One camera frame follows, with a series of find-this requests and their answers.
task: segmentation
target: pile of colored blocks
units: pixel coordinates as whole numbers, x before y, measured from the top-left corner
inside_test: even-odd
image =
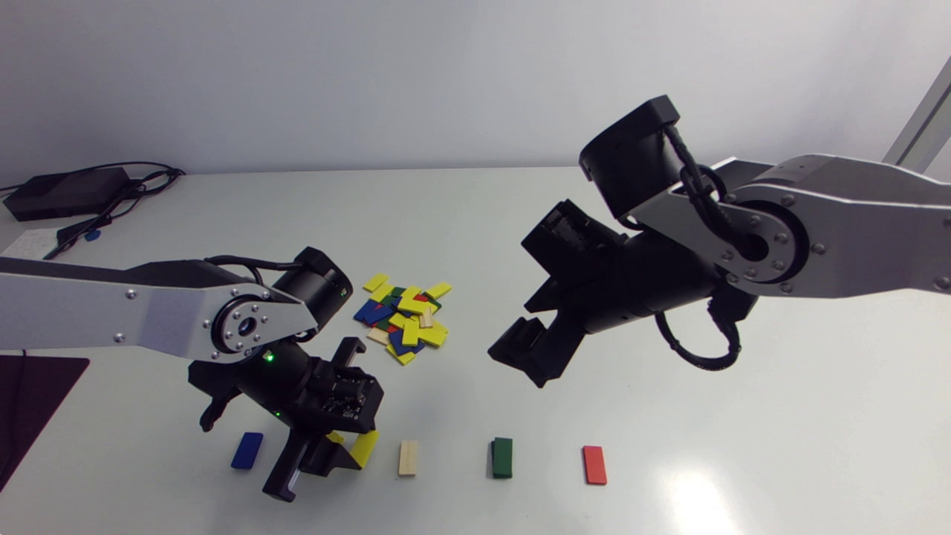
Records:
[[[453,289],[446,283],[422,291],[419,287],[395,287],[390,278],[378,273],[363,285],[370,299],[354,319],[371,327],[367,338],[386,346],[400,364],[406,366],[426,345],[442,346],[449,329],[433,318],[442,308],[437,301]]]

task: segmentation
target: white table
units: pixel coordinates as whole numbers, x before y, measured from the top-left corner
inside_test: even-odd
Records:
[[[718,373],[637,322],[589,337],[538,390],[486,349],[545,278],[519,242],[568,197],[610,219],[575,168],[189,176],[142,202],[59,261],[289,260],[310,245],[355,286],[378,271],[453,284],[449,339],[408,367],[368,344],[359,366],[386,391],[376,452],[363,471],[301,475],[293,504],[261,493],[286,430],[253,402],[205,434],[186,361],[58,351],[92,363],[0,493],[0,533],[946,532],[951,300],[764,299]],[[306,348],[329,358],[365,334],[350,318],[365,297]],[[688,347],[722,351],[704,306],[670,320]],[[265,434],[250,472],[229,467],[245,431]],[[494,436],[514,438],[512,480],[486,477]],[[402,439],[420,441],[412,480],[396,475]],[[583,445],[604,447],[607,486],[585,485]]]

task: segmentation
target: blue block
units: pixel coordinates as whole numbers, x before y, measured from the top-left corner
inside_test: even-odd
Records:
[[[381,322],[385,319],[388,319],[393,315],[393,310],[389,307],[380,307],[376,310],[371,310],[363,314],[363,322],[367,324],[374,324],[376,322]]]
[[[405,355],[406,353],[409,353],[410,351],[413,351],[414,353],[419,354],[419,352],[422,351],[424,347],[426,347],[426,345],[423,344],[421,341],[419,342],[419,345],[416,347],[404,346],[403,345],[403,329],[390,333],[390,344],[393,344],[393,349],[397,351],[397,355]]]
[[[379,305],[379,303],[377,303],[376,301],[367,300],[366,305],[363,305],[362,307],[360,307],[360,310],[357,310],[357,313],[354,314],[354,319],[357,320],[358,322],[366,323],[366,320],[364,319],[366,317],[366,314],[376,310],[377,305]]]
[[[238,451],[235,451],[235,458],[231,460],[231,467],[239,470],[250,470],[254,465],[255,458],[258,457],[258,449],[261,447],[261,441],[264,440],[262,433],[244,433],[241,442],[238,444]]]

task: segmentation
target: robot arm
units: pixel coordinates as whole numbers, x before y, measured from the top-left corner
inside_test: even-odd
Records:
[[[257,282],[218,264],[251,268]],[[258,268],[285,273],[267,287]],[[241,394],[284,422],[290,434],[263,488],[274,498],[293,501],[300,472],[362,468],[327,435],[371,436],[383,390],[352,366],[366,350],[360,339],[344,338],[329,361],[299,345],[353,293],[316,249],[289,264],[223,256],[125,271],[0,258],[0,288],[16,307],[4,314],[2,348],[147,347],[195,361],[188,382],[211,397],[200,419],[204,431]]]
[[[581,168],[611,215],[640,232],[618,234],[570,200],[555,206],[522,246],[550,275],[525,308],[557,315],[549,327],[518,319],[489,349],[493,359],[542,387],[585,335],[655,316],[682,357],[723,369],[740,352],[736,323],[760,295],[951,289],[951,185],[822,155],[704,168],[673,127],[678,119],[658,97],[582,150]],[[683,349],[664,316],[705,298],[729,343],[716,359]]]

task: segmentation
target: yellow block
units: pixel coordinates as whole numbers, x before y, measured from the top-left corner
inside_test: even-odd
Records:
[[[422,289],[420,289],[419,287],[408,287],[403,291],[403,294],[400,295],[399,297],[413,299],[414,297],[418,296],[421,291]]]
[[[422,328],[419,330],[419,340],[422,340],[430,346],[439,347],[446,341],[447,334],[449,334],[449,331],[438,329],[436,326],[433,326],[433,328]]]
[[[357,436],[353,448],[350,449],[350,456],[357,461],[359,467],[365,467],[366,462],[370,460],[370,454],[373,453],[373,447],[377,445],[378,438],[379,431],[376,429]]]
[[[446,326],[444,326],[443,324],[441,324],[440,322],[438,322],[438,321],[436,321],[436,320],[433,320],[433,330],[438,330],[438,331],[440,331],[440,332],[444,332],[444,333],[446,333],[446,334],[449,334],[449,329],[446,328]]]
[[[422,301],[417,301],[412,298],[402,298],[397,304],[397,310],[403,310],[404,312],[413,312],[414,314],[422,314],[426,311],[427,308],[431,308],[433,305],[429,303],[424,303]]]
[[[406,323],[403,325],[403,345],[415,347],[418,343],[419,321],[417,321],[416,316],[406,318]]]
[[[377,291],[377,288],[383,285],[386,281],[390,280],[390,277],[386,276],[383,273],[377,273],[369,281],[363,285],[363,289],[367,291]]]
[[[343,437],[341,437],[336,431],[330,431],[327,433],[327,438],[330,439],[330,442],[336,442],[337,444],[343,444]]]
[[[402,314],[393,314],[390,316],[390,325],[403,328],[403,326],[406,325],[406,316]]]
[[[435,285],[434,287],[427,289],[426,295],[432,297],[433,299],[438,299],[442,297],[443,295],[446,295],[447,293],[449,293],[449,290],[451,289],[453,289],[453,287],[449,286],[448,283],[439,283]]]
[[[413,351],[410,351],[409,353],[403,353],[402,355],[397,356],[397,360],[399,361],[399,363],[404,366],[413,362],[413,359],[415,358],[416,358],[416,354]]]
[[[384,297],[390,295],[390,292],[393,291],[393,288],[395,288],[395,286],[389,283],[383,283],[379,285],[377,289],[373,290],[373,293],[370,294],[370,299],[379,303]]]

